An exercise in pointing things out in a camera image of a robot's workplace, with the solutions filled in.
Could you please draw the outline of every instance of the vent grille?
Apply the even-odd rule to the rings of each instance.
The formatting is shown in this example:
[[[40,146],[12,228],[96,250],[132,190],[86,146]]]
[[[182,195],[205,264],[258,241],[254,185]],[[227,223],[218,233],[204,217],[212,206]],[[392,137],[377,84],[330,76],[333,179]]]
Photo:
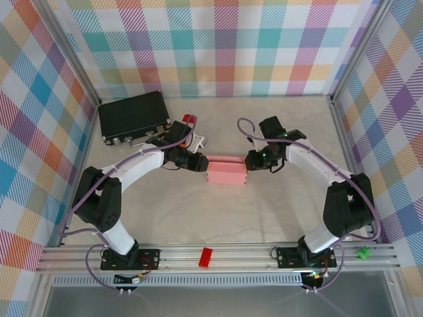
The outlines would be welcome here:
[[[113,284],[113,275],[98,275],[107,285]],[[140,286],[203,286],[203,287],[234,287],[234,286],[270,286],[270,285],[301,285],[300,273],[160,273],[150,274]],[[93,287],[100,286],[88,274],[61,274],[54,279],[54,287]]]

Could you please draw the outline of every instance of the black mounting plate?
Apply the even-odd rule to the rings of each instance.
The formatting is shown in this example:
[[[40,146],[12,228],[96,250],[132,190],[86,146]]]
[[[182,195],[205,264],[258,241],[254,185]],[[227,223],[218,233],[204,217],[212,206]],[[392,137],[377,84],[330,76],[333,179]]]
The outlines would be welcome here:
[[[135,264],[131,267],[122,261],[120,258],[115,256],[113,252],[109,249],[105,249],[102,253],[102,260],[100,264],[100,269],[102,271],[123,271],[123,270],[134,270],[134,271],[144,271],[148,270],[148,262],[151,264],[151,270],[155,271],[159,268],[160,262],[160,250],[159,249],[139,249],[138,250],[138,259]]]
[[[334,257],[331,259],[331,255],[334,256],[334,251],[331,249],[326,249],[325,252],[322,253],[321,258],[325,257],[327,259],[328,267],[336,267],[336,258]],[[280,269],[297,269],[303,267],[324,269],[326,267],[324,260],[319,260],[315,263],[304,265],[303,261],[299,257],[297,248],[277,248],[276,258],[278,259],[278,268]]]

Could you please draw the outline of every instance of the checkered fabric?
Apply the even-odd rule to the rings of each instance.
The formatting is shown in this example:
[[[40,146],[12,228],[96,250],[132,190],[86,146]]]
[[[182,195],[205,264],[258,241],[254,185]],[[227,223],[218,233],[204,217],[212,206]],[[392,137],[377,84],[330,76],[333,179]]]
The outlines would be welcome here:
[[[55,240],[95,109],[30,1],[0,8],[0,316],[10,317]]]
[[[358,31],[356,35],[354,36],[354,39],[352,40],[350,47],[348,48],[348,51],[346,52],[344,56],[344,59],[342,60],[341,66],[339,67],[339,70],[336,73],[335,79],[333,80],[333,83],[330,86],[329,94],[333,94],[337,84],[339,83],[339,80],[344,74],[345,68],[350,62],[352,54],[354,53],[354,50],[356,49],[358,43],[360,42],[360,39],[362,38],[364,34],[365,28],[368,25],[370,18],[373,16],[373,13],[375,12],[379,2],[380,0],[372,0],[371,5],[369,6],[369,9],[367,10],[367,13],[365,14],[365,17],[363,18],[363,21],[360,24],[360,27],[358,28]]]
[[[339,100],[361,171],[371,179],[423,315],[423,1],[397,0]]]
[[[51,0],[50,4],[99,94],[127,98],[154,90],[175,97],[326,94],[376,2]],[[356,18],[360,10],[369,10],[364,20]]]

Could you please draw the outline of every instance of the red block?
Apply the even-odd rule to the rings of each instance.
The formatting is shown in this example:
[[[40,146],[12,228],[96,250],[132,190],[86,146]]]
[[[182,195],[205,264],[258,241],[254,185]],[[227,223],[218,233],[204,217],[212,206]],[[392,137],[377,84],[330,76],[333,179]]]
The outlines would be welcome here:
[[[212,249],[204,248],[203,253],[200,258],[200,263],[198,264],[199,267],[207,269],[209,267],[210,258],[212,257]]]
[[[182,119],[183,122],[186,122],[188,120],[188,117],[191,116],[190,114],[186,114],[184,116],[184,119]],[[194,123],[194,117],[190,118],[190,123]]]

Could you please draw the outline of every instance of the black control box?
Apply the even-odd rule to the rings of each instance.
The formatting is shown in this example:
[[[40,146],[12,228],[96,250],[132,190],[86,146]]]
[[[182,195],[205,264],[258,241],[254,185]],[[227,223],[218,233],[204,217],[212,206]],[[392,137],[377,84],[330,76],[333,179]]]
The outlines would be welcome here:
[[[150,92],[98,108],[101,135],[107,145],[163,133],[171,126],[161,92]]]

